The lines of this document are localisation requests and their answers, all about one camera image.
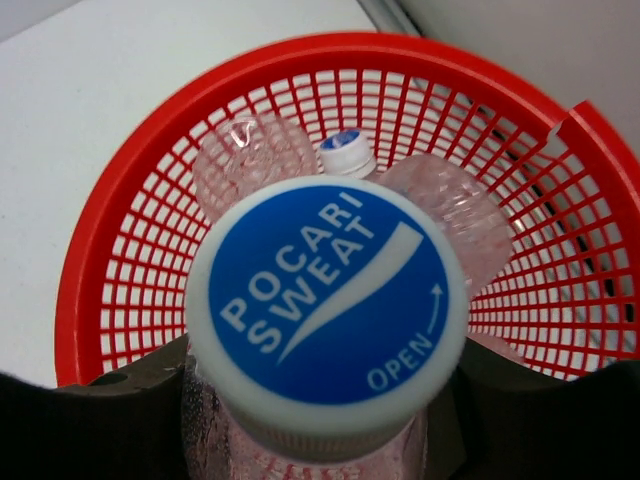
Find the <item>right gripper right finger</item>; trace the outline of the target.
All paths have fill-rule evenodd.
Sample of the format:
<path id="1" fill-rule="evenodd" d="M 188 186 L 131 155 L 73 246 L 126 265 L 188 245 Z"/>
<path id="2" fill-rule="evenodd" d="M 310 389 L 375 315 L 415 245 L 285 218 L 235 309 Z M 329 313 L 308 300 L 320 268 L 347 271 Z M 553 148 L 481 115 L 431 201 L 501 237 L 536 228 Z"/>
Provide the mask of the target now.
<path id="1" fill-rule="evenodd" d="M 638 478 L 638 362 L 562 381 L 467 341 L 428 408 L 424 476 Z"/>

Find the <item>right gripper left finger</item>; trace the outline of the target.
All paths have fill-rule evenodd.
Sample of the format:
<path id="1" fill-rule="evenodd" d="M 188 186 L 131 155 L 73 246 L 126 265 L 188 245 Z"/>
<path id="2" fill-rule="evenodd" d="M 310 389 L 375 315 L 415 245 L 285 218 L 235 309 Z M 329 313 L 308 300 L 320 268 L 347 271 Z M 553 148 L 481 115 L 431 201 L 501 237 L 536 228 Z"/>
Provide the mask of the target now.
<path id="1" fill-rule="evenodd" d="M 185 479 L 181 336 L 88 385 L 1 376 L 4 479 Z"/>

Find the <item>clear bottle white cap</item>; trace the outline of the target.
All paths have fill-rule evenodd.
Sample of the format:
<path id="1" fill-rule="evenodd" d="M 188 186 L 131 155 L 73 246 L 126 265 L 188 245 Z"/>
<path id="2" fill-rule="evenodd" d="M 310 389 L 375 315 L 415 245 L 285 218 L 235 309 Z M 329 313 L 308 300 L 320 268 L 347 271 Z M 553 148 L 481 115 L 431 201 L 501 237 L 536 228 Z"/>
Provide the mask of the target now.
<path id="1" fill-rule="evenodd" d="M 192 166 L 198 205 L 212 223 L 268 185 L 318 173 L 306 132 L 273 114 L 222 122 L 205 136 Z"/>

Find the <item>blue label bottle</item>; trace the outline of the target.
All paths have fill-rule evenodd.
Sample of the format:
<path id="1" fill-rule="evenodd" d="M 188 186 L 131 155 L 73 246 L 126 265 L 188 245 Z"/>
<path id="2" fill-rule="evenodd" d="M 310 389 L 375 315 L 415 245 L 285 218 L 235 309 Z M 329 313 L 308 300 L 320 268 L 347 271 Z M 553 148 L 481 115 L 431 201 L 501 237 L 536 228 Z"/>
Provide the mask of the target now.
<path id="1" fill-rule="evenodd" d="M 449 312 L 460 334 L 467 332 L 470 301 L 488 286 L 511 256 L 509 222 L 482 184 L 446 159 L 409 156 L 367 179 L 420 208 L 446 238 L 455 267 L 448 278 Z"/>
<path id="2" fill-rule="evenodd" d="M 364 179 L 376 169 L 367 137 L 359 129 L 338 132 L 324 139 L 318 149 L 324 173 Z"/>

